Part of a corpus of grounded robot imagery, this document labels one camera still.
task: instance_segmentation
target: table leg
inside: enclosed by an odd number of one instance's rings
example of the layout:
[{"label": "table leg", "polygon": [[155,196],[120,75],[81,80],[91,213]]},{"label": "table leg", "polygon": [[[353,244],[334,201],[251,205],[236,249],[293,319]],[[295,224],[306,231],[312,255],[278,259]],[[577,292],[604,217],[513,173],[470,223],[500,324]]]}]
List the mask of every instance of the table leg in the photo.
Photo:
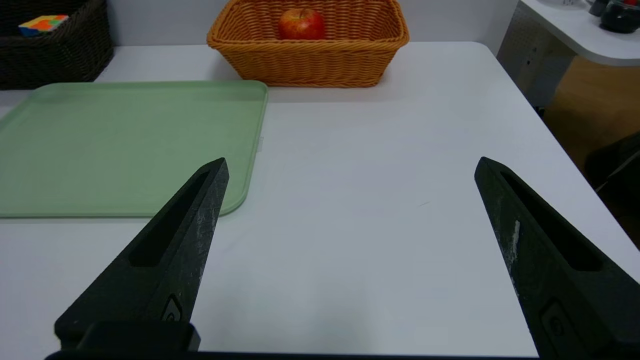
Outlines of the table leg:
[{"label": "table leg", "polygon": [[551,103],[575,53],[529,12],[518,3],[497,58],[529,103],[544,108]]}]

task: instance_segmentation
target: wicker basket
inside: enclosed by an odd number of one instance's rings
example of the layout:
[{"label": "wicker basket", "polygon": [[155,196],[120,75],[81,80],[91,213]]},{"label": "wicker basket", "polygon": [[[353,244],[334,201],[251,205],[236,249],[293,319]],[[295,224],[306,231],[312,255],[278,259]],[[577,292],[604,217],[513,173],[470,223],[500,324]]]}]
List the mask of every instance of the wicker basket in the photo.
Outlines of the wicker basket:
[{"label": "wicker basket", "polygon": [[[23,37],[18,25],[69,15],[57,29]],[[113,56],[105,0],[0,0],[0,89],[93,81]]]},{"label": "wicker basket", "polygon": [[[279,40],[278,20],[292,8],[321,12],[326,40]],[[396,0],[231,0],[207,43],[243,79],[271,86],[375,86],[409,41]]]}]

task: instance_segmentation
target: dark wicker basket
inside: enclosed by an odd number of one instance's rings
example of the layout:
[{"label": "dark wicker basket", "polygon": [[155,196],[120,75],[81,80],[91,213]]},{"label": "dark wicker basket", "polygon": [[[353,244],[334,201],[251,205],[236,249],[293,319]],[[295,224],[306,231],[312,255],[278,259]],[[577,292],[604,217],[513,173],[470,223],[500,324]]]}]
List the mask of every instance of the dark wicker basket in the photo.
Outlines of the dark wicker basket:
[{"label": "dark wicker basket", "polygon": [[[69,15],[49,34],[23,37],[18,25]],[[106,0],[0,0],[0,89],[93,81],[113,57]]]}]

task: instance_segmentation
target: black container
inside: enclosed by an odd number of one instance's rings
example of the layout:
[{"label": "black container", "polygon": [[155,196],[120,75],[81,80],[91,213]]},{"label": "black container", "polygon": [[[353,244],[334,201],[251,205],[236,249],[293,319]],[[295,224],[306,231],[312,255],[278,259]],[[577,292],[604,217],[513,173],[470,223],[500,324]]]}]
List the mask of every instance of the black container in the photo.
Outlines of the black container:
[{"label": "black container", "polygon": [[600,27],[615,33],[630,34],[640,28],[640,6],[611,0],[600,17]]},{"label": "black container", "polygon": [[[69,18],[48,34],[18,26],[42,15]],[[113,57],[106,0],[0,0],[0,90],[93,81]]]}]

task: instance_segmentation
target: orange wicker basket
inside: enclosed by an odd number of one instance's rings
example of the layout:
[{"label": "orange wicker basket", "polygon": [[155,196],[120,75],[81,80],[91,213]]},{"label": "orange wicker basket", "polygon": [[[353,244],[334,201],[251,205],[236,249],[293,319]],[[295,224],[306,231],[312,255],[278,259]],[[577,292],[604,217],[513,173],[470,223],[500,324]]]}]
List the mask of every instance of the orange wicker basket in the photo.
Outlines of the orange wicker basket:
[{"label": "orange wicker basket", "polygon": [[[293,8],[321,12],[326,39],[279,40],[278,20]],[[377,85],[407,42],[396,0],[231,0],[207,36],[243,79],[323,88]]]}]

